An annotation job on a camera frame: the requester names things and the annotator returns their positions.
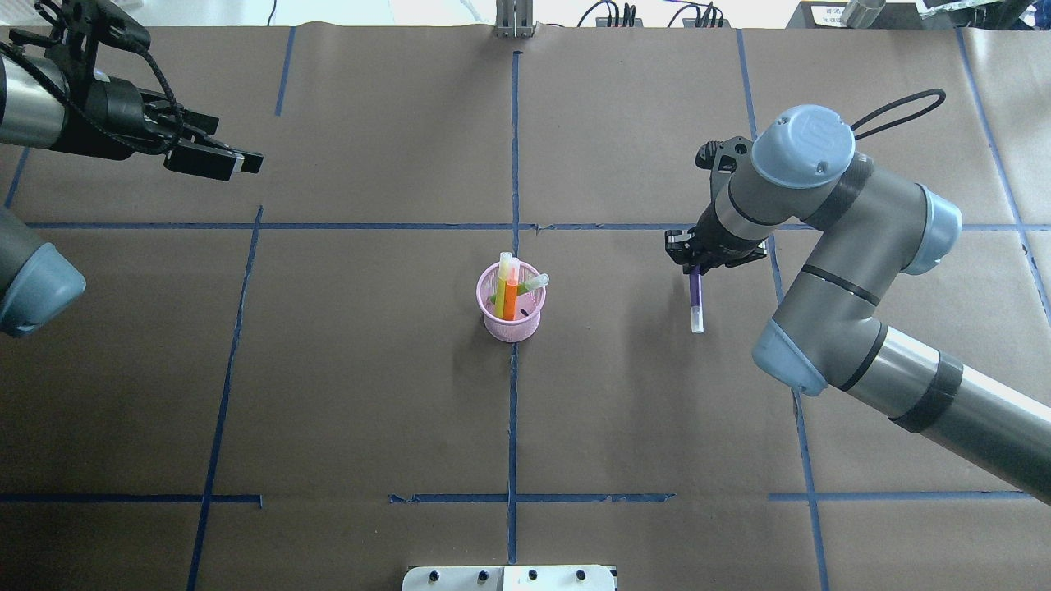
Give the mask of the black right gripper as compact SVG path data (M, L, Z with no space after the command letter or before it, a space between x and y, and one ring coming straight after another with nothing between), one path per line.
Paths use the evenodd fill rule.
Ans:
M742 239L699 223L688 231L664 232L664 250L683 274L705 276L718 267L739 267L769 257L765 241Z

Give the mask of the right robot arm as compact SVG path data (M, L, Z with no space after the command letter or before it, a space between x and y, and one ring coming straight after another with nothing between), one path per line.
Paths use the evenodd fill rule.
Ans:
M781 113L755 140L712 140L695 154L710 202L664 248L684 273L765 258L799 220L819 242L753 348L755 365L800 394L833 387L908 433L968 460L1042 502L1050 494L1049 408L875 315L898 274L920 276L962 233L956 205L874 163L856 128L825 106Z

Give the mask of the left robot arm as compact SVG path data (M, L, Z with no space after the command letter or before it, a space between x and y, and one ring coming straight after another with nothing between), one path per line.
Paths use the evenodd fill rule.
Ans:
M284 34L263 29L162 29L153 55L177 100L218 117L218 138L266 152L284 62ZM4 147L2 201L55 243L86 289L35 334L2 337L4 350L68 334L228 334L240 281L208 283L204 241L249 229L262 176L228 182L170 172L160 156L124 161Z

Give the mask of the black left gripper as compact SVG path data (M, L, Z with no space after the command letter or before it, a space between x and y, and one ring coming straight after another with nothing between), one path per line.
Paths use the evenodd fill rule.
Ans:
M165 168L224 182L236 172L259 172L265 158L214 139L217 117L184 106L172 108L160 93L139 89L128 80L94 80L82 111L100 127L95 130L82 116L69 111L51 151L125 160L133 154L128 143L160 149L176 137L179 142L163 152Z

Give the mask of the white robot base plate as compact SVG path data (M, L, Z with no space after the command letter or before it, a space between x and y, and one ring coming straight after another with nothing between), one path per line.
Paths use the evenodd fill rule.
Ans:
M401 590L618 590L614 567L598 564L410 568Z

